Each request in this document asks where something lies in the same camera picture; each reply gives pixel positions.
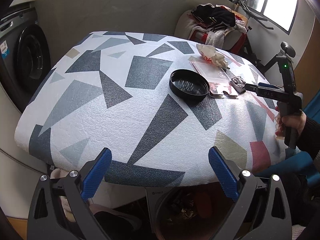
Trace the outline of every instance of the beige square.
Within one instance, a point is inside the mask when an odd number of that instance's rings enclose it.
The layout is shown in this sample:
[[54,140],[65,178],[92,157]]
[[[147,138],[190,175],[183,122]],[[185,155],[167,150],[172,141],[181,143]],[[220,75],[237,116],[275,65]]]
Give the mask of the beige square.
[[72,48],[71,50],[69,50],[66,54],[66,56],[70,57],[70,58],[74,58],[75,56],[77,56],[80,52],[77,51],[75,48]]

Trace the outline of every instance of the blue gripper pad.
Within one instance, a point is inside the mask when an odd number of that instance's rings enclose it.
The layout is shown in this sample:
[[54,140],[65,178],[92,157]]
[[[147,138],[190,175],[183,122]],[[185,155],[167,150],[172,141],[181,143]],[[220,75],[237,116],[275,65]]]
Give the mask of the blue gripper pad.
[[232,198],[234,202],[239,197],[237,180],[228,168],[220,154],[212,147],[209,150],[209,163],[216,174],[220,185],[227,197]]
[[84,201],[92,198],[96,193],[103,176],[108,171],[112,161],[112,153],[106,149],[82,182],[81,197]]

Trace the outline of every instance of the person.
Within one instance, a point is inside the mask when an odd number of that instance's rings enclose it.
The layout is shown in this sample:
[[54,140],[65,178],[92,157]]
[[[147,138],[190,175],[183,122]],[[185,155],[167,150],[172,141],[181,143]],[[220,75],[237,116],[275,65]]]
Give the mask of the person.
[[[297,129],[297,147],[311,156],[315,167],[320,171],[320,124],[307,117],[303,111],[301,115],[278,114],[276,122],[275,134],[278,137],[284,137],[285,127]],[[292,239],[319,239],[320,197],[317,197],[313,189],[308,188],[305,176],[286,173],[280,178],[290,207]]]

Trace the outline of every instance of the black sleeve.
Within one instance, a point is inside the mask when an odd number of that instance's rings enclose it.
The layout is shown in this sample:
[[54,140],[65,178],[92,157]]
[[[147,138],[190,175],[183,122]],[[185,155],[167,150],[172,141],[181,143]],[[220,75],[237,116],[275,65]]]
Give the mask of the black sleeve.
[[306,125],[297,141],[300,150],[310,154],[314,159],[320,150],[320,124],[307,117]]

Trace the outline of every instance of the washing machine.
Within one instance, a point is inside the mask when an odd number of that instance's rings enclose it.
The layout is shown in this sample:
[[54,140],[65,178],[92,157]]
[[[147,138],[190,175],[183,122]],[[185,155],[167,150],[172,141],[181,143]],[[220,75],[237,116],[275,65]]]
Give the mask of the washing machine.
[[9,8],[0,20],[0,83],[23,112],[51,69],[48,43],[35,8]]

